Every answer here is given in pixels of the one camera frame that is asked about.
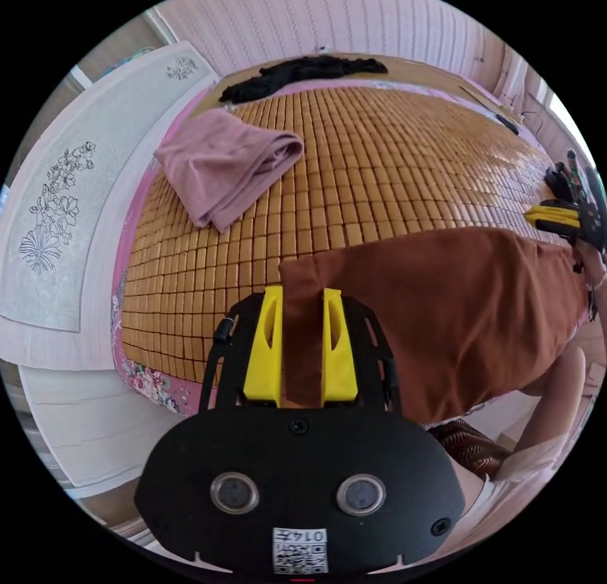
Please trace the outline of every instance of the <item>hand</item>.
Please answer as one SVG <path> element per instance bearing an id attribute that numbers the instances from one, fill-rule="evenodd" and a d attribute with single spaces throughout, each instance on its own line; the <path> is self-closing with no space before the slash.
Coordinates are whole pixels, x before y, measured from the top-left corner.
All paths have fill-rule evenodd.
<path id="1" fill-rule="evenodd" d="M 576 262 L 583 263 L 586 282 L 589 285 L 595 285 L 601 280 L 605 272 L 605 264 L 601 253 L 597 249 L 582 240 L 578 240 L 573 248 L 573 257 Z"/>

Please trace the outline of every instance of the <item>bamboo sleeping mat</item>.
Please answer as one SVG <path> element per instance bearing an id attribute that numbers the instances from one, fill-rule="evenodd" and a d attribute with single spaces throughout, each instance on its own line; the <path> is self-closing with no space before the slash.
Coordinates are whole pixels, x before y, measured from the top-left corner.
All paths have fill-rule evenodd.
<path id="1" fill-rule="evenodd" d="M 138 222 L 125 286 L 125 356 L 202 382 L 229 307 L 279 282 L 281 259 L 432 228 L 538 233 L 551 161 L 504 126 L 445 100 L 367 87 L 245 104 L 251 125 L 298 133 L 305 154 L 229 231 L 195 229 L 162 173 Z"/>

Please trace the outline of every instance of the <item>black cloth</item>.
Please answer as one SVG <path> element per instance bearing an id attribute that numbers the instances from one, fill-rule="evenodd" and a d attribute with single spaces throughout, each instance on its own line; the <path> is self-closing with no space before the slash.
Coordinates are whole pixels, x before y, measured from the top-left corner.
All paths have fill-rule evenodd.
<path id="1" fill-rule="evenodd" d="M 291 59 L 276 66 L 262 68 L 259 71 L 261 76 L 254 76 L 228 87 L 221 94 L 219 101 L 244 104 L 268 97 L 285 85 L 300 80 L 341 78 L 358 72 L 386 74 L 388 69 L 376 59 L 343 59 L 331 55 Z"/>

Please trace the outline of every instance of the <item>pink towel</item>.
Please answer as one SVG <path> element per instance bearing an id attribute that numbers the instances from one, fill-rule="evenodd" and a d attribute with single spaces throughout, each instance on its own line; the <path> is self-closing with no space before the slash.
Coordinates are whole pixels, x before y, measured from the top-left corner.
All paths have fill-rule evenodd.
<path id="1" fill-rule="evenodd" d="M 154 153 L 195 226 L 225 232 L 304 151 L 294 133 L 243 123 L 221 109 L 185 122 Z"/>

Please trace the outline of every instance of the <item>sticker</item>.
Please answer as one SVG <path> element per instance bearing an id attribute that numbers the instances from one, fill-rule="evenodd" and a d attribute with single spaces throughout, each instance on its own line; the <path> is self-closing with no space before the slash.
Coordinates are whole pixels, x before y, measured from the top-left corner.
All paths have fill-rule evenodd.
<path id="1" fill-rule="evenodd" d="M 274 573 L 329 573 L 326 529 L 273 530 Z"/>

